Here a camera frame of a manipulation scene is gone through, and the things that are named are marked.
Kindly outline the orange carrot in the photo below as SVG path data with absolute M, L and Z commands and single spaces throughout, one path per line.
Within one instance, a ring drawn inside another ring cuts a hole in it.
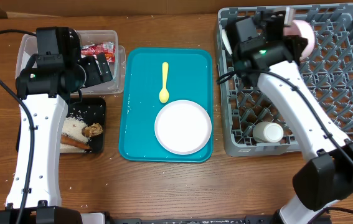
M 66 135 L 61 135 L 61 143 L 69 146 L 77 147 L 79 149 L 90 151 L 91 147 L 83 142 L 74 140 Z

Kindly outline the pile of white rice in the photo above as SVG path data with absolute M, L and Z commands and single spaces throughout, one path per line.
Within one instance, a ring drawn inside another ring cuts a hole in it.
M 74 117 L 67 117 L 64 121 L 64 126 L 62 128 L 62 134 L 66 135 L 76 141 L 87 144 L 89 138 L 85 137 L 82 134 L 82 129 L 86 127 L 87 124 L 83 122 L 81 119 L 77 119 Z M 84 150 L 77 148 L 75 146 L 69 146 L 66 144 L 60 145 L 61 153 L 83 153 Z

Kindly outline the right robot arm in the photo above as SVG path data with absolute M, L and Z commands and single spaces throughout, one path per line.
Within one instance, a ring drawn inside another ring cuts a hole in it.
M 239 77 L 257 86 L 282 115 L 306 160 L 293 177 L 294 197 L 273 223 L 312 223 L 353 194 L 353 141 L 336 126 L 309 91 L 300 62 L 315 45 L 311 25 L 291 8 L 262 11 L 226 24 L 222 41 L 233 70 L 219 83 Z

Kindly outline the large white plate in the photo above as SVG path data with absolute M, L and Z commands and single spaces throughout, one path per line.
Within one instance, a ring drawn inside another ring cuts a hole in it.
M 212 134 L 208 112 L 189 100 L 164 106 L 156 116 L 154 133 L 160 145 L 177 155 L 190 155 L 204 148 Z

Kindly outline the white rice bowl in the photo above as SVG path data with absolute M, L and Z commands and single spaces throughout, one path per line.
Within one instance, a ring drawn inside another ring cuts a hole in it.
M 224 44 L 224 47 L 225 47 L 227 53 L 228 53 L 229 55 L 232 55 L 232 54 L 233 54 L 232 48 L 231 48 L 231 46 L 230 46 L 230 42 L 229 42 L 229 40 L 228 40 L 227 33 L 226 33 L 226 30 L 225 30 L 225 29 L 222 29 L 222 31 L 221 31 L 221 38 L 222 38 L 222 42 L 223 42 L 223 44 Z

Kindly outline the brown food scrap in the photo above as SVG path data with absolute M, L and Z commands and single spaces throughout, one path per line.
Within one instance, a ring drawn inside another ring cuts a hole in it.
M 94 123 L 90 126 L 86 126 L 82 128 L 82 135 L 85 136 L 86 138 L 99 136 L 102 133 L 103 133 L 103 127 L 98 123 Z

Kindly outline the yellow plastic spoon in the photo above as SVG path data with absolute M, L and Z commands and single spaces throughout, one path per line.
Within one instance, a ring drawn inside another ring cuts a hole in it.
M 167 90 L 167 76 L 169 71 L 169 64 L 167 62 L 162 63 L 162 88 L 159 92 L 159 100 L 161 103 L 167 103 L 169 99 L 169 92 Z

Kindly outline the small pink bowl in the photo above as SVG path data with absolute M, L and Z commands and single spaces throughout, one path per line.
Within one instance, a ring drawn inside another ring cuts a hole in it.
M 290 27 L 285 27 L 283 29 L 283 34 L 298 35 L 302 38 L 307 39 L 308 44 L 303 49 L 303 52 L 301 53 L 301 56 L 299 58 L 300 60 L 304 60 L 305 58 L 311 55 L 316 43 L 316 38 L 310 23 L 302 20 L 293 20 L 292 25 Z

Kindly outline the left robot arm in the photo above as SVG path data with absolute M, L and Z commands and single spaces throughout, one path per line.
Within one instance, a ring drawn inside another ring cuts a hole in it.
M 33 33 L 37 53 L 16 78 L 21 122 L 14 180 L 0 223 L 111 223 L 107 212 L 80 213 L 61 206 L 59 157 L 70 95 L 112 79 L 104 55 L 82 57 L 77 31 L 41 27 Z

